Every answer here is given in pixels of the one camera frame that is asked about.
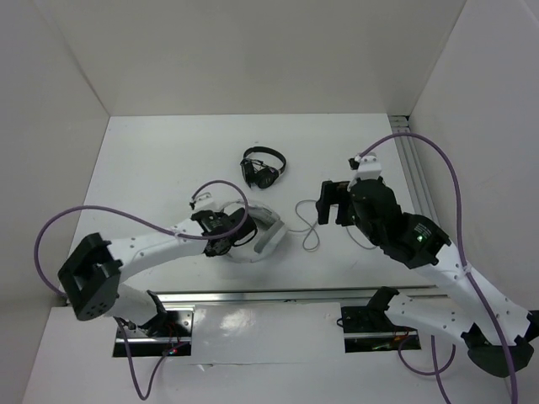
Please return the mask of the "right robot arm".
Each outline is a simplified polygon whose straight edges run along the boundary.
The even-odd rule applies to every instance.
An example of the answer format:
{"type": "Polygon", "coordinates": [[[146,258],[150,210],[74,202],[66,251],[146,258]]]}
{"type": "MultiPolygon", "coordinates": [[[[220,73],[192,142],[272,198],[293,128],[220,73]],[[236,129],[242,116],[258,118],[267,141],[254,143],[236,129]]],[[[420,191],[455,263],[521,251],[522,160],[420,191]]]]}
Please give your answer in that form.
{"type": "Polygon", "coordinates": [[[391,260],[433,282],[457,305],[454,311],[420,303],[391,287],[369,300],[367,319],[377,330],[392,324],[446,337],[467,347],[468,358],[490,375],[505,378],[524,369],[534,354],[538,313],[516,305],[471,265],[431,219],[404,212],[382,178],[325,181],[316,203],[318,223],[355,226],[391,260]]]}

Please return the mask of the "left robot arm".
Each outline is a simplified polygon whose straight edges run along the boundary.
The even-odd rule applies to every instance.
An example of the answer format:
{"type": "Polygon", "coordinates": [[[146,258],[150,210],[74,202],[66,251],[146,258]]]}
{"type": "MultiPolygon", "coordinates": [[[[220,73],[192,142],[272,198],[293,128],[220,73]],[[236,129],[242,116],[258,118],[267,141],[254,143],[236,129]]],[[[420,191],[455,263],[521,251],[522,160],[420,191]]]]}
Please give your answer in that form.
{"type": "Polygon", "coordinates": [[[155,292],[130,287],[129,278],[179,258],[224,256],[257,232],[253,218],[239,208],[230,215],[200,210],[165,232],[131,238],[109,241],[93,233],[80,241],[58,279],[79,321],[117,317],[151,337],[163,332],[172,316],[155,292]]]}

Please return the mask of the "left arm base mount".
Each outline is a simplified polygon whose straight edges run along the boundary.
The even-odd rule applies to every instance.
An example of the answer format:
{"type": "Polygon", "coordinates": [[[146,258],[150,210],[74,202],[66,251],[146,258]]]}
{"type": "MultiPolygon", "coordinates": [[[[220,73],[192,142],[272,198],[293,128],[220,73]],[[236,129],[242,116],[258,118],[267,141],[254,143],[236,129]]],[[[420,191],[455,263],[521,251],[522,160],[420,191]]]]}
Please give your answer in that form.
{"type": "Polygon", "coordinates": [[[158,358],[162,354],[172,357],[190,356],[195,307],[172,307],[167,312],[164,324],[151,334],[132,322],[121,320],[122,328],[117,327],[113,356],[126,357],[124,334],[133,358],[158,358]]]}

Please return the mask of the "white grey headphones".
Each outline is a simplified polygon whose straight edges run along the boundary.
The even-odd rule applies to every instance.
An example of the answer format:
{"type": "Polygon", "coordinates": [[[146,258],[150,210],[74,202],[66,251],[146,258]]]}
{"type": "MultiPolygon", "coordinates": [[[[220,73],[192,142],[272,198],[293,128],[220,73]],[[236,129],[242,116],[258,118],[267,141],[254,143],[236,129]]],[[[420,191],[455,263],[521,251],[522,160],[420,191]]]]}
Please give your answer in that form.
{"type": "Polygon", "coordinates": [[[268,205],[251,199],[248,214],[257,226],[258,234],[246,247],[233,247],[223,256],[233,263],[257,263],[268,258],[288,232],[280,215],[268,205]]]}

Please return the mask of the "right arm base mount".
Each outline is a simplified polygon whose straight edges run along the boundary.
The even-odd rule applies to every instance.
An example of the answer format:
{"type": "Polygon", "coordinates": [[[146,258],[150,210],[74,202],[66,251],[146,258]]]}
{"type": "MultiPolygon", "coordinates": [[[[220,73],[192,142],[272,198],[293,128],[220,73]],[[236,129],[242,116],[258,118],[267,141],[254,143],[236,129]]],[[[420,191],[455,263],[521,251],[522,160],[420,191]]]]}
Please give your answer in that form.
{"type": "Polygon", "coordinates": [[[415,329],[395,326],[367,306],[342,306],[336,324],[343,330],[346,353],[397,351],[402,342],[404,350],[421,349],[415,329]]]}

